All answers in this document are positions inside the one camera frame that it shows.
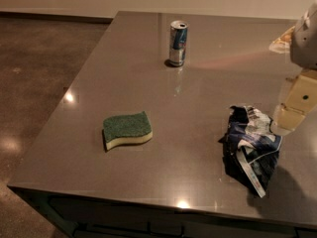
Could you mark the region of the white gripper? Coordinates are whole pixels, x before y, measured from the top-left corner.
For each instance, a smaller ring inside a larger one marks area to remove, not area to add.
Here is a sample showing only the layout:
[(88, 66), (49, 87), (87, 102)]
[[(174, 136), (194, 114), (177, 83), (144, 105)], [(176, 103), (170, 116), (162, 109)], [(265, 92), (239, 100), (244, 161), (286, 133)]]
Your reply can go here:
[(293, 132), (317, 106), (317, 1), (295, 24), (290, 58), (303, 69), (291, 82), (271, 122), (272, 132)]

